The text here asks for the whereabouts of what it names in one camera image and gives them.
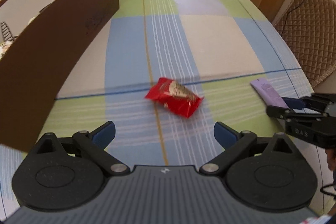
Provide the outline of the red snack packet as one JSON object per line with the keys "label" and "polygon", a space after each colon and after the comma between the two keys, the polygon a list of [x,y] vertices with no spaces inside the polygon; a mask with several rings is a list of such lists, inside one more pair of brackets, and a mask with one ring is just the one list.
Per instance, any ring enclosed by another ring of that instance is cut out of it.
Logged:
{"label": "red snack packet", "polygon": [[176,80],[166,77],[160,77],[145,98],[183,118],[190,118],[204,99]]}

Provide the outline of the large brown storage box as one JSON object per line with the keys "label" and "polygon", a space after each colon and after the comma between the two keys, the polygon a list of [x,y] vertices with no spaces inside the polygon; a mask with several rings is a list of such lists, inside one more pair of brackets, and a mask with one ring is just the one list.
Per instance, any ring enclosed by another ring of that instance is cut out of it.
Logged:
{"label": "large brown storage box", "polygon": [[4,0],[16,36],[1,58],[1,144],[27,152],[56,98],[105,89],[104,50],[119,0]]}

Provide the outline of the purple tube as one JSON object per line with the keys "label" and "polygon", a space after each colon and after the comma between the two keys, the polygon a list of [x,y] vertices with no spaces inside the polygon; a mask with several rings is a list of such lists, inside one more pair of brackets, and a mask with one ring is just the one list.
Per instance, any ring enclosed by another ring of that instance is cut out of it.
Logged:
{"label": "purple tube", "polygon": [[288,105],[266,78],[253,80],[250,84],[267,106],[288,108]]}

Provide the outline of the checkered tablecloth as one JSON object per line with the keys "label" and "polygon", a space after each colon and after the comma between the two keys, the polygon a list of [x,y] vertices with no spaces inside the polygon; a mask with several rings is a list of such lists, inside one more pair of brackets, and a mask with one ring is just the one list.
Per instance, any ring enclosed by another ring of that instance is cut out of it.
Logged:
{"label": "checkered tablecloth", "polygon": [[[103,93],[57,98],[42,132],[71,136],[113,121],[107,150],[129,166],[203,165],[222,151],[217,121],[260,136],[282,131],[251,87],[255,79],[284,97],[313,91],[250,0],[120,0],[108,33]],[[190,118],[145,98],[160,77],[204,98]]]}

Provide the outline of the brown quilted chair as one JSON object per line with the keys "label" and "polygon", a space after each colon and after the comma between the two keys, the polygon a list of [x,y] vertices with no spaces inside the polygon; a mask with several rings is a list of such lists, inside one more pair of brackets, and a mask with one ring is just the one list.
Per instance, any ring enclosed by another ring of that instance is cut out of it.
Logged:
{"label": "brown quilted chair", "polygon": [[335,71],[335,2],[292,0],[275,28],[312,87]]}

